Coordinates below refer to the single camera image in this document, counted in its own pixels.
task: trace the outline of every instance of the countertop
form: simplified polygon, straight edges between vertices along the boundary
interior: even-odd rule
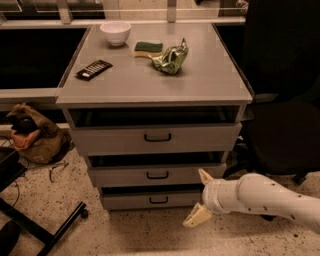
[[[150,59],[134,58],[138,41],[180,45],[185,38],[189,53],[176,75],[157,71]],[[95,60],[113,67],[91,81],[75,77]],[[245,105],[252,101],[246,85],[210,23],[133,24],[129,39],[120,47],[109,45],[99,25],[92,25],[63,88],[59,107],[77,104],[219,104]]]

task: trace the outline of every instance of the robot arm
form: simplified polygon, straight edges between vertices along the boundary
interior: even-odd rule
[[[184,226],[195,227],[213,214],[242,212],[281,216],[320,234],[320,199],[297,194],[260,174],[226,181],[202,169],[199,173],[205,184],[203,205],[195,205]]]

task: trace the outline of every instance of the gray cabinet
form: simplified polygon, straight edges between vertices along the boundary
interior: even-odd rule
[[[190,53],[176,76],[133,58],[142,39],[166,38],[166,47],[182,37]],[[113,67],[90,82],[76,79],[96,56]],[[93,26],[57,105],[102,205],[122,210],[201,201],[198,169],[223,175],[251,100],[211,24],[149,24],[133,25],[119,48],[106,45]]]

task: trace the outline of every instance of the speckled floor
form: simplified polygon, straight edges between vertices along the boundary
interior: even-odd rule
[[[80,201],[87,204],[88,219],[80,217],[49,255],[320,255],[320,236],[289,220],[272,222],[260,216],[232,213],[216,215],[194,228],[182,226],[191,208],[135,210],[108,213],[91,185],[86,165],[73,149],[49,179],[49,169],[28,170],[17,184],[16,208],[55,233]],[[290,189],[320,197],[320,173],[300,187],[287,177],[277,180]],[[17,198],[15,184],[1,193],[9,203]],[[0,227],[9,219],[0,213]],[[10,255],[37,255],[43,244],[23,231]]]

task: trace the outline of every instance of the chair leg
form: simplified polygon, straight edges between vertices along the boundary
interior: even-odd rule
[[[222,179],[228,178],[229,176],[231,176],[232,174],[235,174],[241,170],[247,170],[248,172],[252,172],[253,168],[251,168],[250,164],[248,162],[244,162],[244,163],[238,163],[234,166],[231,166],[230,168],[228,168],[223,176]]]

